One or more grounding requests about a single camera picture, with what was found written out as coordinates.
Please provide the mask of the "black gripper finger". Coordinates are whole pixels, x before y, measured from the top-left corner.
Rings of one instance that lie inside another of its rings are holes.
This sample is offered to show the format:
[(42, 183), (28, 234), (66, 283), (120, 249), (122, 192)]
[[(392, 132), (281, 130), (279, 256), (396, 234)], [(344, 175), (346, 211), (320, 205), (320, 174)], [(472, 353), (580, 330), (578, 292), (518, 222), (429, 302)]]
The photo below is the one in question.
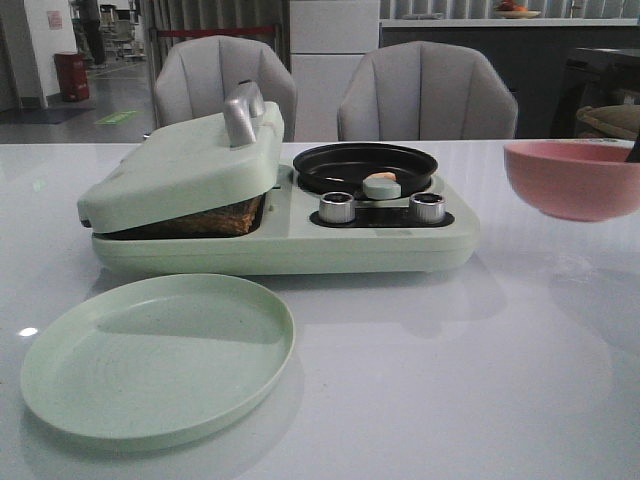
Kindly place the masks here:
[(629, 151), (626, 159), (626, 163), (639, 163), (640, 162), (640, 135), (634, 141), (634, 144)]

